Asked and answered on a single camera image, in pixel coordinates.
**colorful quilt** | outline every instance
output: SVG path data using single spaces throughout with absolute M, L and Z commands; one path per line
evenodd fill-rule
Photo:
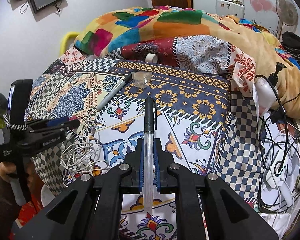
M 200 10 L 178 11 L 169 6 L 134 7 L 109 12 L 94 19 L 77 37 L 75 45 L 87 54 L 104 57 L 115 49 L 135 43 L 211 35 L 233 44 L 254 58 L 256 74 L 269 76 L 275 72 L 276 62 L 285 64 L 287 68 L 279 74 L 277 84 L 281 101 L 298 95 L 300 70 L 277 54 L 275 49 L 280 47 L 279 41 L 263 28 L 256 32 L 255 26 L 238 22 L 239 19 L 236 21 L 235 17 L 220 18 Z M 288 116 L 300 118 L 300 96 L 286 104 L 285 108 Z

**paisley fabric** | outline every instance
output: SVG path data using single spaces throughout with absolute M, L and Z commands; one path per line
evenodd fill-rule
M 201 73 L 227 73 L 231 45 L 209 35 L 178 37 L 175 53 L 179 67 Z

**spray bottle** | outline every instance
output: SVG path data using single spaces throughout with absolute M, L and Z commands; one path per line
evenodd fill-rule
M 144 187 L 143 206 L 144 211 L 152 214 L 153 204 L 153 133 L 157 129 L 157 107 L 153 98 L 147 97 L 145 104 L 145 127 L 144 127 Z
M 278 82 L 278 73 L 283 69 L 287 68 L 284 64 L 277 62 L 275 73 L 270 74 L 269 81 L 274 86 L 274 89 L 278 93 L 277 88 L 275 87 Z M 270 109 L 273 103 L 277 100 L 271 86 L 269 83 L 262 77 L 258 78 L 256 82 L 256 90 L 259 101 L 259 116 L 263 117 L 266 112 Z

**metal screw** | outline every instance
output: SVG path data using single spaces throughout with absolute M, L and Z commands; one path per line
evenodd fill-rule
M 91 175 L 88 174 L 88 173 L 82 174 L 80 176 L 80 179 L 83 180 L 83 181 L 88 181 L 90 178 L 91 178 Z
M 178 163 L 171 163 L 171 164 L 170 164 L 170 168 L 171 168 L 172 170 L 177 170 L 177 169 L 180 168 L 180 165 L 179 165 Z
M 218 175 L 211 172 L 211 173 L 208 174 L 208 178 L 211 179 L 211 180 L 217 180 Z
M 130 167 L 129 164 L 127 164 L 127 163 L 122 163 L 119 166 L 120 170 L 123 170 L 123 171 L 126 171 L 127 169 L 129 169 L 129 167 Z

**person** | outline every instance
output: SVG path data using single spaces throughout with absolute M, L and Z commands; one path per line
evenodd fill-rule
M 13 163 L 0 163 L 0 240 L 7 240 L 14 220 L 18 218 L 21 206 L 18 206 L 9 183 L 9 173 L 14 173 L 16 166 Z M 34 164 L 30 161 L 26 166 L 28 187 L 31 188 L 34 180 Z

